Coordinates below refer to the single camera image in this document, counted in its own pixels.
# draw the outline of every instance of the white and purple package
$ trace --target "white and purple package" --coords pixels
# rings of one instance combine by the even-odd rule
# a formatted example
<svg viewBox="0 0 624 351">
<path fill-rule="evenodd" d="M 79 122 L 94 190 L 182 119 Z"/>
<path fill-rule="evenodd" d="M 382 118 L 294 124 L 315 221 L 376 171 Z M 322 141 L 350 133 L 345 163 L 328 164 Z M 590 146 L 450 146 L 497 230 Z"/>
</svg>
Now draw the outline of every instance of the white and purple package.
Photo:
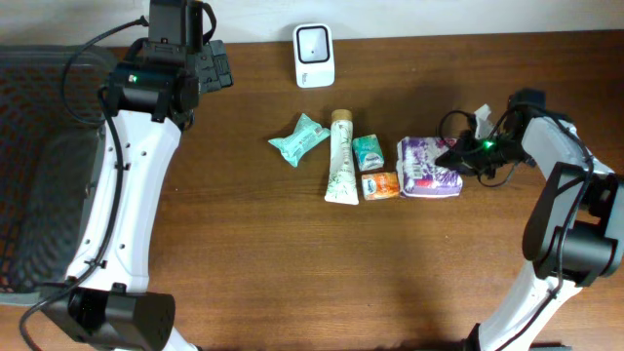
<svg viewBox="0 0 624 351">
<path fill-rule="evenodd" d="M 454 139 L 447 139 L 450 144 Z M 397 175 L 402 197 L 444 198 L 457 196 L 463 184 L 455 171 L 436 166 L 436 158 L 448 148 L 437 137 L 406 136 L 397 145 Z"/>
</svg>

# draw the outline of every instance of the white device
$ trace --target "white device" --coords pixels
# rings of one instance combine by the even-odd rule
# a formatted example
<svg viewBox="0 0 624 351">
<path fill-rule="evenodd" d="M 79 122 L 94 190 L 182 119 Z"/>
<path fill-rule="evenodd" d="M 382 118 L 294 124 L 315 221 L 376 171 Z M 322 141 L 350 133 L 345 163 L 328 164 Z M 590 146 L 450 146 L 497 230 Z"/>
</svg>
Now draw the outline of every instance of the white device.
<svg viewBox="0 0 624 351">
<path fill-rule="evenodd" d="M 298 25 L 292 32 L 296 84 L 301 88 L 326 87 L 333 84 L 332 31 L 326 24 Z"/>
</svg>

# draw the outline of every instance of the wet wipes pack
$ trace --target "wet wipes pack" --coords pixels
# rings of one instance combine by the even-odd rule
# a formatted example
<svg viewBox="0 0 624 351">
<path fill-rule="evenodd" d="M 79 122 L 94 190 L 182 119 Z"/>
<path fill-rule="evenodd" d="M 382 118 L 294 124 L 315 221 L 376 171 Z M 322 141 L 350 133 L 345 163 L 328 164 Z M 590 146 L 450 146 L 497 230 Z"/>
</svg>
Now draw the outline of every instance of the wet wipes pack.
<svg viewBox="0 0 624 351">
<path fill-rule="evenodd" d="M 354 138 L 353 151 L 358 159 L 360 171 L 377 170 L 383 167 L 383 155 L 376 135 Z"/>
<path fill-rule="evenodd" d="M 302 113 L 292 135 L 270 139 L 269 143 L 277 147 L 284 159 L 296 167 L 306 152 L 329 136 L 329 129 Z"/>
</svg>

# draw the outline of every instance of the wooden table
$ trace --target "wooden table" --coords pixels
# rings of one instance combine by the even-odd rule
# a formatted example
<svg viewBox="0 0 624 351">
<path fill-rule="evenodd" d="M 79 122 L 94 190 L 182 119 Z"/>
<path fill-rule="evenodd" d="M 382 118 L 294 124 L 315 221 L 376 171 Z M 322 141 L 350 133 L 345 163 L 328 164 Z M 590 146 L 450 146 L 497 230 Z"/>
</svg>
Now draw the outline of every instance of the wooden table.
<svg viewBox="0 0 624 351">
<path fill-rule="evenodd" d="M 267 140 L 301 112 L 328 126 L 348 108 L 355 136 L 387 157 L 431 136 L 445 112 L 522 87 L 547 92 L 589 148 L 624 173 L 624 32 L 337 41 L 333 86 L 301 90 L 290 43 L 228 45 L 235 85 L 204 96 L 171 163 L 150 249 L 150 290 L 176 300 L 176 327 L 218 349 L 372 349 L 455 341 L 484 321 L 522 264 L 525 223 L 545 181 L 520 167 L 503 188 L 464 178 L 461 196 L 340 206 L 323 199 L 330 143 L 294 169 Z M 464 127 L 453 121 L 453 130 Z M 567 303 L 538 336 L 575 350 L 624 348 L 624 273 Z M 25 349 L 23 309 L 0 307 L 3 350 Z M 46 350 L 89 349 L 41 315 Z"/>
</svg>

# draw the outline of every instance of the mesh panel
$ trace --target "mesh panel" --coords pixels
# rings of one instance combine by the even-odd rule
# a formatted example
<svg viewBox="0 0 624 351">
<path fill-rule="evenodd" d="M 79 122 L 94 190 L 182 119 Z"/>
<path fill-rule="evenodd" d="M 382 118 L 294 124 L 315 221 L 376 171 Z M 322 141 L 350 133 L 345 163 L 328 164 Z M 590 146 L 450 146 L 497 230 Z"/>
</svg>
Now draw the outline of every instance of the mesh panel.
<svg viewBox="0 0 624 351">
<path fill-rule="evenodd" d="M 71 119 L 59 98 L 75 49 L 0 47 L 0 293 L 62 280 L 82 237 L 99 136 Z M 96 90 L 115 63 L 93 48 L 72 66 L 65 92 L 81 117 L 101 118 Z"/>
</svg>

